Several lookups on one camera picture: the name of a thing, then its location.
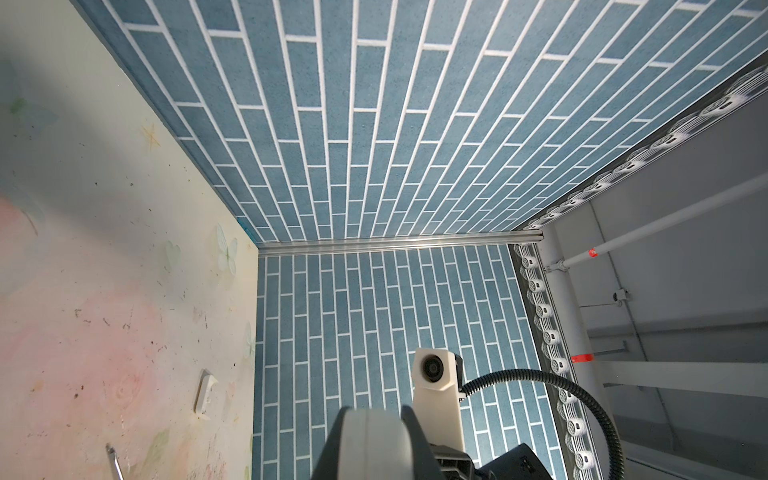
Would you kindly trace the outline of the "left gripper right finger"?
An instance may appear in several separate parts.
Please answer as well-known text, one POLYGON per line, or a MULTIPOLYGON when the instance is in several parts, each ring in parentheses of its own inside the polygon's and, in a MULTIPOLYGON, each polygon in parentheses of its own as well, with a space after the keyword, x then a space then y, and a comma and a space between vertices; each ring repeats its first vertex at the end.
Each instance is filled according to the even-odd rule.
POLYGON ((412 471, 415 480, 445 480, 440 464, 426 439, 414 410, 404 405, 401 420, 405 424, 411 442, 412 471))

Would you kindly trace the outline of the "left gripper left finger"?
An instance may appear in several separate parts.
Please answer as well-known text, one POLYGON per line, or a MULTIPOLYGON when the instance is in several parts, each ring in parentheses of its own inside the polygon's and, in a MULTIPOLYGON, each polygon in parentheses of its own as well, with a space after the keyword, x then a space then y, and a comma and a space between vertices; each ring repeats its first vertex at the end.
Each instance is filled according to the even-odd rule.
POLYGON ((338 479, 338 464, 343 424, 344 418, 349 410, 349 407, 342 407, 339 410, 330 433, 326 438, 317 464, 314 467, 311 476, 312 480, 338 479))

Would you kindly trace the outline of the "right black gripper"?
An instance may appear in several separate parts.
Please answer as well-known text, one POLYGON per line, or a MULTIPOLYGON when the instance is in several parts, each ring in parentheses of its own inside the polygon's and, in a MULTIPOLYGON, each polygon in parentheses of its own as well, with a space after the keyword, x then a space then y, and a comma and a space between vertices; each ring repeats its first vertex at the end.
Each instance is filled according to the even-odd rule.
POLYGON ((538 456, 525 443, 481 467, 462 451, 442 445, 432 445, 431 449, 446 479, 552 480, 538 456))

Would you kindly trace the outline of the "grey buttoned remote control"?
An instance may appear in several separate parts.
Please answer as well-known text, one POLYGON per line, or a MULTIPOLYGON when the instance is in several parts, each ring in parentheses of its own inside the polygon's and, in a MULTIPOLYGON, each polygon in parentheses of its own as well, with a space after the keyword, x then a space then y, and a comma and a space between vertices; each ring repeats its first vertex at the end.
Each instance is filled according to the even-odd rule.
POLYGON ((344 418, 338 479, 413 479, 410 437, 396 413, 350 408, 344 418))

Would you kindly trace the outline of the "white battery cover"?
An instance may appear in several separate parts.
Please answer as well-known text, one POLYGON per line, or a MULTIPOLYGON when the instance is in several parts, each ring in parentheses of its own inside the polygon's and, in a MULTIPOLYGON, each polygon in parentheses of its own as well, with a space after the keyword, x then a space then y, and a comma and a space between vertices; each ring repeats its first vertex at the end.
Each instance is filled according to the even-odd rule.
POLYGON ((212 401, 212 392, 218 380, 208 370, 202 372, 199 389, 195 400, 194 412, 201 417, 207 415, 207 409, 212 401))

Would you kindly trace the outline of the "orange black screwdriver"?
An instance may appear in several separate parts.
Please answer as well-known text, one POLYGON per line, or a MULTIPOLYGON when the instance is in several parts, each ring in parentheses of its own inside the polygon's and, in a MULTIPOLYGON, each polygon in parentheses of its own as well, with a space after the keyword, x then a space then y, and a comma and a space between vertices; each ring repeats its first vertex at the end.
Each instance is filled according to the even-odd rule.
POLYGON ((107 444, 105 449, 109 459, 112 478, 114 480, 124 480, 124 474, 119 463, 119 457, 116 449, 111 444, 107 444))

